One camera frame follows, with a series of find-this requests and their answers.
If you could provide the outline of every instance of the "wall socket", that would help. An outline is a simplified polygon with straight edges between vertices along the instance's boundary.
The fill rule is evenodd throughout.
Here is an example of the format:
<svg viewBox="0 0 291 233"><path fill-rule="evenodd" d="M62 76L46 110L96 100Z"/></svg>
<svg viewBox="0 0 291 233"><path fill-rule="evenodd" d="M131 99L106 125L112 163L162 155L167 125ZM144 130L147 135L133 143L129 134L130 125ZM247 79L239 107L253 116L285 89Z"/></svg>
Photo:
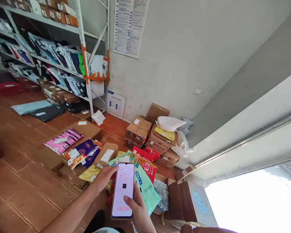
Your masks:
<svg viewBox="0 0 291 233"><path fill-rule="evenodd" d="M202 89L196 88L196 90L193 92L193 94L199 95L201 93Z"/></svg>

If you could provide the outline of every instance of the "phone screen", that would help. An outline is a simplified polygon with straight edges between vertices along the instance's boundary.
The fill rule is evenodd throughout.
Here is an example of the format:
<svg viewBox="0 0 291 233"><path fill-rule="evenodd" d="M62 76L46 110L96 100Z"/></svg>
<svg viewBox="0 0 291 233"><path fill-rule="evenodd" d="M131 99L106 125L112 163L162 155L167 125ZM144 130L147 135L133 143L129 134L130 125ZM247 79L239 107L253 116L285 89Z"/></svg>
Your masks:
<svg viewBox="0 0 291 233"><path fill-rule="evenodd" d="M114 188L112 218L131 218L132 210L124 202L124 196L133 198L134 169L133 163L119 163Z"/></svg>

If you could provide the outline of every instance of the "hand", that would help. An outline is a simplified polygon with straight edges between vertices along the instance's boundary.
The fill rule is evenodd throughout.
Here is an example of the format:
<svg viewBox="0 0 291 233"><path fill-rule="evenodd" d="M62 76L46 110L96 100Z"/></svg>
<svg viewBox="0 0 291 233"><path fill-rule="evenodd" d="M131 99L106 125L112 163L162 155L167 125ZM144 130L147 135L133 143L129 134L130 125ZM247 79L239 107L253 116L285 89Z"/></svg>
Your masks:
<svg viewBox="0 0 291 233"><path fill-rule="evenodd" d="M133 224L137 232L156 233L136 181L134 185L134 200L128 196L124 196L124 201L133 211Z"/></svg>
<svg viewBox="0 0 291 233"><path fill-rule="evenodd" d="M119 169L118 166L115 167L104 167L98 173L97 177L90 184L89 188L94 188L97 195L107 186L111 176Z"/></svg>

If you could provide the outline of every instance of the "pink plastic mailer bag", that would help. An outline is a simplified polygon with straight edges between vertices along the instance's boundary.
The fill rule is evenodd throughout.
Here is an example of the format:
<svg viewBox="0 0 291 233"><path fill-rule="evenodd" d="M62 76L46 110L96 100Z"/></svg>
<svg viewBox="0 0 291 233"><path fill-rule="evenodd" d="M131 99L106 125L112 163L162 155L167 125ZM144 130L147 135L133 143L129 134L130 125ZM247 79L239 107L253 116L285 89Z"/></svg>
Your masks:
<svg viewBox="0 0 291 233"><path fill-rule="evenodd" d="M83 137L85 137L84 134L79 134L77 131L70 128L62 134L58 135L56 138L44 143L44 145L51 148L57 154L61 155L63 152L65 152L66 149L68 149Z"/></svg>

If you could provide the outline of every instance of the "white sign board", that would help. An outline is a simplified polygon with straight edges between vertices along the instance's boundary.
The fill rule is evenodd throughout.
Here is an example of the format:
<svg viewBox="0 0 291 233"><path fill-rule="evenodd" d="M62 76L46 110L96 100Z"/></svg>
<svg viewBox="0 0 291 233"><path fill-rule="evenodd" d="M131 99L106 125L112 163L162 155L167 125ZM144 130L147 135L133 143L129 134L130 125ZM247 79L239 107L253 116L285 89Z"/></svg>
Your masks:
<svg viewBox="0 0 291 233"><path fill-rule="evenodd" d="M117 118L123 119L126 97L108 90L107 93L107 113Z"/></svg>
<svg viewBox="0 0 291 233"><path fill-rule="evenodd" d="M115 0L113 52L139 57L150 0Z"/></svg>

